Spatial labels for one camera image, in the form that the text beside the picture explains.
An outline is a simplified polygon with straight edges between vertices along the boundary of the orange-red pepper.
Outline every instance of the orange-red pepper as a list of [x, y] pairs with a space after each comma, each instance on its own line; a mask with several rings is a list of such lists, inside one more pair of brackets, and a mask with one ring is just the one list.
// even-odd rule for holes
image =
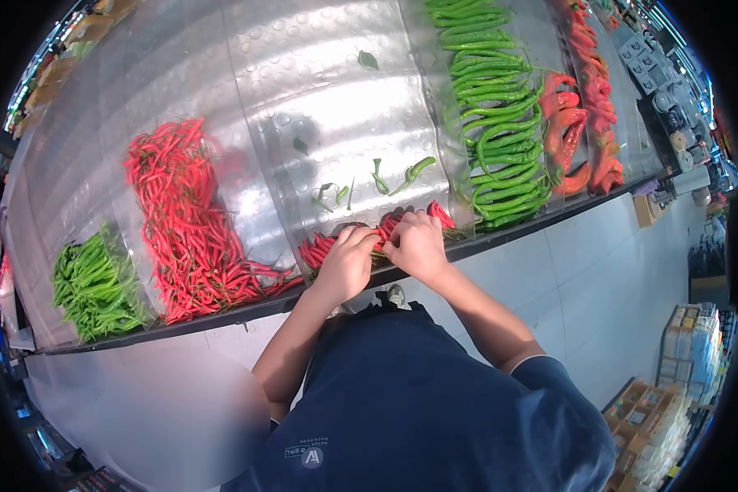
[[585, 188], [588, 181], [590, 181], [590, 164], [585, 161], [580, 166], [579, 171], [573, 176], [564, 177], [558, 186], [552, 188], [552, 191], [565, 196], [579, 193]]

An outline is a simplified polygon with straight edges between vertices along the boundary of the produce display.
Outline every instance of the produce display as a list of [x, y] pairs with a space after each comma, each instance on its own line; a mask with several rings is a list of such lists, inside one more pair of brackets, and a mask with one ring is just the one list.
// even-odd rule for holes
[[85, 342], [125, 333], [147, 319], [146, 313], [134, 311], [127, 297], [127, 292], [132, 295], [141, 286], [138, 283], [121, 286], [119, 281], [134, 279], [134, 266], [128, 256], [113, 255], [112, 261], [118, 268], [115, 270], [102, 239], [102, 235], [108, 237], [105, 231], [102, 228], [84, 244], [64, 246], [52, 274], [53, 303], [63, 306], [63, 321], [73, 321], [77, 334]]
[[[462, 234], [455, 229], [454, 221], [449, 214], [443, 209], [443, 207], [436, 201], [432, 201], [429, 207], [426, 208], [426, 214], [431, 217], [439, 217], [443, 226], [443, 238], [445, 240], [462, 239]], [[383, 252], [383, 244], [388, 241], [391, 237], [391, 232], [394, 231], [394, 227], [402, 220], [403, 213], [390, 213], [383, 217], [380, 221], [380, 225], [377, 226], [374, 231], [380, 236], [380, 242], [374, 245], [374, 249], [371, 252], [373, 260], [379, 260], [385, 258]], [[303, 244], [298, 247], [298, 251], [301, 253], [301, 258], [304, 259], [305, 263], [312, 268], [317, 270], [323, 266], [325, 256], [330, 251], [330, 248], [336, 242], [338, 235], [323, 237], [322, 235], [315, 232], [315, 239], [309, 241], [306, 239]]]
[[[580, 103], [578, 93], [569, 91], [555, 93], [561, 84], [574, 87], [577, 81], [570, 75], [550, 73], [544, 83], [544, 93], [541, 94], [541, 113], [549, 120], [547, 134], [544, 137], [544, 151], [551, 156], [551, 162], [556, 168], [556, 181], [559, 181], [552, 191], [570, 195], [584, 190], [590, 181], [589, 162], [581, 165], [579, 171], [574, 175], [566, 176], [571, 171], [571, 160], [574, 158], [582, 132], [585, 130], [588, 111], [576, 107]], [[561, 132], [564, 128], [568, 130], [565, 137], [562, 137]]]
[[246, 259], [217, 199], [216, 176], [202, 132], [203, 119], [165, 123], [140, 134], [123, 163], [145, 215], [142, 238], [167, 323], [265, 299], [303, 282]]
[[[491, 0], [428, 0], [445, 50], [455, 51], [450, 72], [462, 111], [463, 132], [474, 176], [473, 207], [478, 230], [492, 231], [535, 215], [551, 196], [550, 178], [538, 161], [544, 147], [537, 135], [539, 99], [544, 84], [521, 49], [501, 26], [510, 9], [489, 7]], [[489, 107], [479, 103], [489, 103]], [[478, 119], [468, 120], [472, 116]]]
[[[618, 123], [615, 107], [609, 99], [612, 85], [609, 82], [607, 63], [595, 51], [598, 46], [596, 32], [587, 25], [588, 5], [584, 0], [554, 0], [556, 7], [566, 22], [565, 31], [571, 54], [575, 55], [580, 71], [580, 89], [584, 98], [583, 106], [587, 110], [593, 143], [600, 149], [599, 160], [593, 166], [590, 187], [594, 192], [609, 194], [615, 185], [623, 184], [623, 166], [615, 157], [620, 152], [620, 144], [615, 142], [615, 134], [611, 125]], [[579, 174], [574, 178], [583, 179]], [[576, 185], [570, 182], [566, 187]]]

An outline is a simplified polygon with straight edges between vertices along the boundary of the sneaker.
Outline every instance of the sneaker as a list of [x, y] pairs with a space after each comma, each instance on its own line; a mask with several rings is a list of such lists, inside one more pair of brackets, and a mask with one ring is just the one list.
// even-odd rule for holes
[[398, 283], [394, 283], [388, 290], [388, 302], [395, 304], [400, 310], [409, 310], [407, 300], [404, 298], [404, 290]]

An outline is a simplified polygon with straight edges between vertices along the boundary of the box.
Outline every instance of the box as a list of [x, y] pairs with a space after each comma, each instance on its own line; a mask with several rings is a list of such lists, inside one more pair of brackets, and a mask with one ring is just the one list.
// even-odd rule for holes
[[640, 229], [649, 228], [659, 220], [659, 217], [664, 215], [664, 213], [670, 209], [669, 205], [667, 205], [664, 210], [661, 210], [658, 205], [653, 209], [648, 196], [649, 195], [634, 197], [633, 200], [634, 211], [637, 213], [637, 222], [640, 225]]

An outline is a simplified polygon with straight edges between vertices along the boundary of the store shelf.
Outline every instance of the store shelf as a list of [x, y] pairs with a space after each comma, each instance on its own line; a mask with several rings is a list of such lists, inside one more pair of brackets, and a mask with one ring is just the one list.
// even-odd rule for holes
[[[508, 30], [525, 42], [534, 64], [572, 70], [547, 2], [497, 5], [516, 12]], [[303, 290], [81, 344], [75, 327], [62, 321], [62, 309], [50, 307], [49, 278], [62, 247], [86, 240], [105, 221], [118, 225], [148, 299], [155, 310], [164, 310], [141, 238], [144, 216], [120, 165], [128, 143], [161, 123], [205, 118], [206, 132], [224, 150], [216, 177], [232, 225], [248, 257], [276, 269], [302, 265], [294, 251], [306, 235], [329, 234], [352, 221], [375, 226], [397, 206], [422, 208], [436, 199], [448, 204], [457, 223], [469, 223], [469, 210], [449, 187], [461, 186], [467, 165], [464, 148], [449, 141], [446, 131], [456, 100], [443, 77], [444, 53], [433, 42], [433, 27], [420, 21], [421, 6], [314, 0], [295, 5], [148, 0], [138, 5], [82, 59], [42, 123], [22, 138], [6, 186], [5, 239], [39, 350], [102, 349], [246, 322], [290, 310]], [[603, 56], [617, 57], [598, 23], [596, 28], [600, 45], [606, 46]], [[368, 72], [357, 64], [359, 50], [373, 53], [382, 70]], [[621, 88], [630, 87], [628, 75], [613, 70], [610, 79], [620, 107], [627, 94]], [[475, 238], [468, 233], [469, 239], [449, 246], [449, 259], [538, 231], [633, 190], [655, 174], [651, 154], [642, 152], [647, 140], [636, 109], [624, 118], [623, 131], [631, 136], [623, 139], [622, 152], [632, 163], [626, 185], [607, 197], [583, 192], [553, 198], [541, 216], [516, 228]], [[311, 155], [294, 152], [296, 136], [309, 142]], [[396, 201], [373, 194], [368, 170], [377, 153], [389, 162], [388, 179], [394, 184], [405, 164], [428, 153], [449, 164], [427, 170], [419, 187]], [[367, 168], [355, 182], [354, 211], [326, 216], [311, 207], [308, 196], [325, 182], [344, 181], [344, 166]], [[402, 276], [393, 265], [380, 265], [370, 286]]]

